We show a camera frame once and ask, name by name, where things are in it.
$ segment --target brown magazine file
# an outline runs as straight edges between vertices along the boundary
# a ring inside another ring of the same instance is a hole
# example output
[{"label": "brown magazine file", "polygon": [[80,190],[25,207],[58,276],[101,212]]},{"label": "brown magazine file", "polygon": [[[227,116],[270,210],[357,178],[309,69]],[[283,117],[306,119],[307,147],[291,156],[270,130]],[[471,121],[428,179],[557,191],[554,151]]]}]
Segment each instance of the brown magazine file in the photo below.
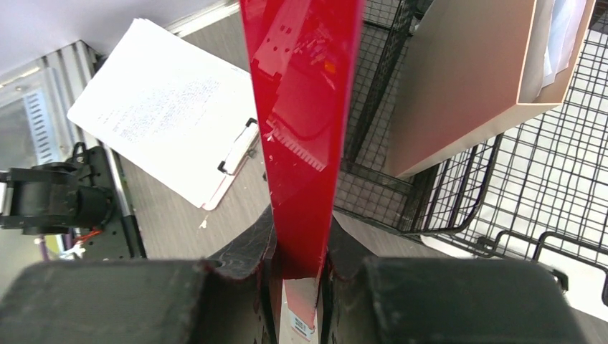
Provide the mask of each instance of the brown magazine file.
[{"label": "brown magazine file", "polygon": [[564,101],[595,0],[586,1],[569,66],[524,103],[521,80],[536,2],[433,2],[403,62],[388,174],[412,176]]}]

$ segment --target wire basket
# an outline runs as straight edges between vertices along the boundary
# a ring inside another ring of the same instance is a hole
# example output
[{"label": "wire basket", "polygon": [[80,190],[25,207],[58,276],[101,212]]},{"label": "wire basket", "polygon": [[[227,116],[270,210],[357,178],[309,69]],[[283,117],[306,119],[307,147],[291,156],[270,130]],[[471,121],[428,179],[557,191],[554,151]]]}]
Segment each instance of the wire basket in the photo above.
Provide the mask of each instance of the wire basket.
[{"label": "wire basket", "polygon": [[[412,25],[432,0],[368,0],[338,176],[337,210],[394,234],[462,231],[488,187],[500,136],[400,180],[382,173]],[[431,220],[441,218],[439,226]]]},{"label": "wire basket", "polygon": [[607,9],[596,3],[564,104],[503,135],[470,228],[433,239],[475,257],[542,262],[553,252],[608,271]]}]

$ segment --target barcode label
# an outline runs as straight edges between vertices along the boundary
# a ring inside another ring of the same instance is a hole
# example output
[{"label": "barcode label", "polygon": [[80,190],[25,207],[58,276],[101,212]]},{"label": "barcode label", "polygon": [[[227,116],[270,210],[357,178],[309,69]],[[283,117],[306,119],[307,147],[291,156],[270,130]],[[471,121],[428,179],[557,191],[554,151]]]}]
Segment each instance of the barcode label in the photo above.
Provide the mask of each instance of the barcode label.
[{"label": "barcode label", "polygon": [[309,328],[308,325],[306,325],[292,311],[289,311],[289,314],[290,314],[290,318],[291,318],[291,327],[293,328],[293,330],[295,332],[299,333],[300,335],[302,335],[302,337],[304,337],[304,339],[306,339],[307,341],[310,342],[313,339],[313,333],[315,332],[315,329]]}]

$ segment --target wooden table surface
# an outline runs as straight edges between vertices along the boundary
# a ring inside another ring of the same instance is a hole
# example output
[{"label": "wooden table surface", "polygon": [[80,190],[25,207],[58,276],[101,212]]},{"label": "wooden table surface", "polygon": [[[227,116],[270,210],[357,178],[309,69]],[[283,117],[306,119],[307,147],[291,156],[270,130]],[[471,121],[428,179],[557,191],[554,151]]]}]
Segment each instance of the wooden table surface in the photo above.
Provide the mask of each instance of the wooden table surface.
[{"label": "wooden table surface", "polygon": [[[194,32],[185,40],[249,70],[240,14]],[[267,184],[262,179],[265,167],[259,146],[258,154],[244,165],[220,205],[213,211],[195,208],[130,161],[122,159],[122,162],[143,242],[151,259],[198,259],[209,256],[243,232],[270,203]],[[336,213],[335,216],[346,231],[377,255],[444,256],[342,214]],[[574,312],[590,343],[608,343],[608,323],[576,310]],[[292,335],[286,327],[287,323],[282,321],[281,343],[289,343],[289,339],[291,343],[298,343],[300,338]]]}]

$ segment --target clipboard clip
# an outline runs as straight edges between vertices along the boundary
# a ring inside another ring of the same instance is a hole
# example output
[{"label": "clipboard clip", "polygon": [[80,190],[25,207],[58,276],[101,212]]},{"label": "clipboard clip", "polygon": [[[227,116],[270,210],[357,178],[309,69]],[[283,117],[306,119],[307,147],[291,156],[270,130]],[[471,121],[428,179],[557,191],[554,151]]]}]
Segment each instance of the clipboard clip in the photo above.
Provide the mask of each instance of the clipboard clip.
[{"label": "clipboard clip", "polygon": [[249,156],[251,147],[257,142],[259,132],[260,127],[257,125],[257,120],[254,118],[247,120],[243,131],[234,140],[226,158],[219,163],[217,169],[227,176],[236,176],[245,158]]}]

